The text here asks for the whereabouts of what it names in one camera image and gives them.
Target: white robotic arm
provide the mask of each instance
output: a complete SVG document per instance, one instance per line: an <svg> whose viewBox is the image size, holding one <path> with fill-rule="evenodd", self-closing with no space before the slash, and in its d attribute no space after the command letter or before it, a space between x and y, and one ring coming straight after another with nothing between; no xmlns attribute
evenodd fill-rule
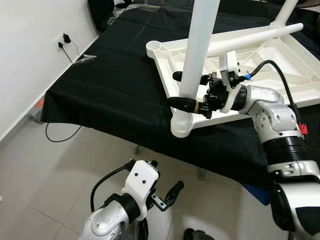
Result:
<svg viewBox="0 0 320 240"><path fill-rule="evenodd" d="M304 145L306 126L302 124L285 77L277 64L271 60L262 62L256 70L239 76L235 52L220 58L221 77L214 74L201 77L200 84L207 85L203 102L184 97L170 97L171 107L207 119L212 111L227 113L236 110L250 115L268 161L270 175L270 203L275 223L290 231L298 240L320 239L320 171L309 158ZM257 74L264 64L272 64L278 71L287 90L290 107L271 88L239 83ZM181 72L173 78L179 81Z"/></svg>
<svg viewBox="0 0 320 240"><path fill-rule="evenodd" d="M184 187L183 182L178 181L163 202L155 195L155 185L160 174L152 164L156 165L156 162L134 161L121 190L122 195L114 193L100 209L91 214L79 240L113 240L134 220L144 220L154 204L165 211L175 202Z"/></svg>

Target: white floor tile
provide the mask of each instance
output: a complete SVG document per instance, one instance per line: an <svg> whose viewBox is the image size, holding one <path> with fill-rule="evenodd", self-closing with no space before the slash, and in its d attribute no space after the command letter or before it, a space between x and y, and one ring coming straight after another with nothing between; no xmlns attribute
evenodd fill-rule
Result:
<svg viewBox="0 0 320 240"><path fill-rule="evenodd" d="M9 194L0 202L1 240L53 240L61 224Z"/></svg>
<svg viewBox="0 0 320 240"><path fill-rule="evenodd" d="M203 230L216 240L286 239L287 233L272 221L270 207L241 186L211 177L201 181L198 171L189 167L168 240L182 240L187 228Z"/></svg>
<svg viewBox="0 0 320 240"><path fill-rule="evenodd" d="M62 226L54 240L78 240L79 234L66 226Z"/></svg>
<svg viewBox="0 0 320 240"><path fill-rule="evenodd" d="M66 218L64 225L80 233L83 230L84 222L90 215L90 194L93 186L104 175L112 170L127 163L130 158L136 160L158 161L158 169L161 173L160 179L156 185L156 194L164 198L168 190L178 180L183 180L186 173L186 165L178 160L168 160L163 155L142 148L140 153L135 156L134 150L117 141L112 141L101 161L97 165L94 173L90 177L86 187L81 193L76 204L72 208L69 216ZM121 172L108 179L98 188L95 196L95 206L101 206L104 200L113 193L120 193L125 184L128 172ZM156 207L149 211L147 219L149 225L149 239L165 240L167 238L170 224L173 217L173 208L166 212L161 212Z"/></svg>
<svg viewBox="0 0 320 240"><path fill-rule="evenodd" d="M48 134L58 140L74 130L53 124ZM53 143L44 131L45 125L30 122L0 153L0 195L17 196L62 223L110 137L80 130L66 142Z"/></svg>
<svg viewBox="0 0 320 240"><path fill-rule="evenodd" d="M198 167L195 167L195 166L192 166L192 165L189 165L190 166L190 170L193 171L193 175L196 175L198 176L200 174L200 171L202 170L201 168L198 168ZM222 183L225 183L226 185L228 185L229 187L233 187L235 189L241 189L242 188L242 185L231 179L231 178L228 178L226 176L222 176L220 174L217 174L215 172L212 172L212 171L209 171L209 170L206 170L205 171L205 178L210 178L212 179L213 181L216 180L218 182L222 182Z"/></svg>
<svg viewBox="0 0 320 240"><path fill-rule="evenodd" d="M104 133L104 132L95 130L94 128L89 128L89 127L82 127L82 128L83 128L83 130L85 130L85 131L92 132L92 133L95 133L95 134L98 134L98 135L101 135L101 134L106 135L106 134L107 134L107 133ZM120 137L113 136L113 135L111 135L111 134L108 134L108 135L110 136L110 138L111 138L113 141L115 141L115 142L117 142L117 143L119 143L119 144L125 145L125 146L127 146L127 147L129 147L129 148L133 148L133 149L134 149L134 148L137 146L137 144L134 143L134 142L124 140L124 139L122 139L122 138L120 138Z"/></svg>

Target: black tablecloth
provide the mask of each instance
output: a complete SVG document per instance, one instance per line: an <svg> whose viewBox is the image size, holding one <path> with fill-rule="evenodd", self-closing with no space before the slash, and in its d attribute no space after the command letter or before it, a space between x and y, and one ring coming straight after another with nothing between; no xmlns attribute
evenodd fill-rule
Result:
<svg viewBox="0 0 320 240"><path fill-rule="evenodd" d="M149 0L156 11L125 11L85 52L91 63L71 66L46 92L42 120L95 128L241 183L265 188L267 161L251 119L195 129L183 139L170 131L172 113L146 43L185 39L192 0ZM278 5L222 0L214 33L268 25ZM296 9L290 23L304 23L293 36L320 59L317 13ZM309 149L319 160L319 105L301 109L309 126Z"/></svg>

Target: power outlet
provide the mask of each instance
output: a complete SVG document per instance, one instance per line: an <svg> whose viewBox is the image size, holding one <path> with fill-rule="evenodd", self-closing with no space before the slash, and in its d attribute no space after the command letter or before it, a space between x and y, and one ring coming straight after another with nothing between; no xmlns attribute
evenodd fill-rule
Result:
<svg viewBox="0 0 320 240"><path fill-rule="evenodd" d="M60 33L58 36L56 36L53 40L52 43L53 45L56 47L57 50L59 50L59 46L58 43L62 43L63 45L65 44L64 41L64 31L62 33Z"/></svg>

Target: cable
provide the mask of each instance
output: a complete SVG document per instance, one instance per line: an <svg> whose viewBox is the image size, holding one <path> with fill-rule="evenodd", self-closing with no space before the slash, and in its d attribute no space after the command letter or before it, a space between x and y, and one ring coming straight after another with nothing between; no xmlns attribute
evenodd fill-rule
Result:
<svg viewBox="0 0 320 240"><path fill-rule="evenodd" d="M67 140L71 139L74 135L76 135L76 133L77 133L77 132L80 130L80 128L82 127L82 126L80 126L80 127L75 131L75 133L72 134L70 137L68 137L68 138L66 138L66 139L63 139L63 140L55 141L55 140L50 139L50 137L48 136L48 126L49 126L49 122L46 124L46 127L45 127L45 136L46 136L46 138L47 138L50 142L53 142L53 143L61 143L61 142L64 142L64 141L67 141Z"/></svg>
<svg viewBox="0 0 320 240"><path fill-rule="evenodd" d="M294 100L291 96L291 92L290 92L290 89L289 89L289 86L288 86L288 83L287 83L287 80L285 78L285 75L283 74L283 72L281 71L281 69L279 68L279 66L272 60L265 60L263 61L262 63L260 63L255 70L253 70L253 72L251 73L251 77L253 77L254 75L256 75L260 69L266 65L266 64L271 64L275 70L278 72L278 74L280 75L280 78L283 82L283 85L284 85L284 89L285 89L285 92L286 92L286 95L288 96L288 99L289 99L289 102L290 102L290 105L294 105Z"/></svg>
<svg viewBox="0 0 320 240"><path fill-rule="evenodd" d="M306 140L307 139L307 134L308 134L307 125L303 124L303 122L302 122L302 119L301 119L301 116L300 116L300 111L298 109L298 106L295 104L295 102L294 102L294 100L292 98L292 95L291 95L290 88L288 86L286 77L285 77L284 73L281 71L280 67L272 60L265 60L262 63L260 63L256 67L255 70L253 70L253 72L250 74L250 77L253 77L254 75L256 75L260 71L260 69L266 64L271 64L275 68L275 70L278 72L278 74L280 75L280 78L281 78L281 80L283 82L283 85L284 85L284 89L285 89L286 95L288 96L288 99L289 99L289 102L290 102L288 107L291 108L292 111L294 112L295 117L296 117L296 122L297 122L297 124L299 126L300 132L303 134L304 139Z"/></svg>
<svg viewBox="0 0 320 240"><path fill-rule="evenodd" d="M129 172L132 170L132 168L134 167L136 163L136 160L134 159L130 159L129 162L127 162L125 165L121 166L121 167L118 167L116 170L108 173L107 175L105 175L103 178L101 178L93 187L92 191L91 191L91 195L90 195L90 208L91 208L91 212L93 213L95 211L95 202L94 202L94 198L95 198L95 193L96 193L96 190L97 188L105 181L107 180L108 178L112 177L113 175L121 172L122 170L128 170Z"/></svg>
<svg viewBox="0 0 320 240"><path fill-rule="evenodd" d="M93 213L95 211L95 202L94 202L94 198L95 198L95 193L97 188L108 178L112 177L113 175L121 172L122 170L127 169L127 164L117 168L116 170L110 172L109 174L105 175L103 178L100 179L100 181L98 181L96 183L96 185L94 185L92 191L91 191L91 195L90 195L90 208L91 208L91 212Z"/></svg>
<svg viewBox="0 0 320 240"><path fill-rule="evenodd" d="M81 54L78 52L78 45L75 44L73 41L71 41L71 43L76 47L76 52L81 56Z"/></svg>
<svg viewBox="0 0 320 240"><path fill-rule="evenodd" d="M58 47L61 48L61 49L64 51L65 55L66 55L66 56L68 57L68 59L70 60L70 63L73 64L73 62L71 61L69 55L66 53L66 51L65 51L65 49L64 49L64 45L63 45L61 42L58 42Z"/></svg>

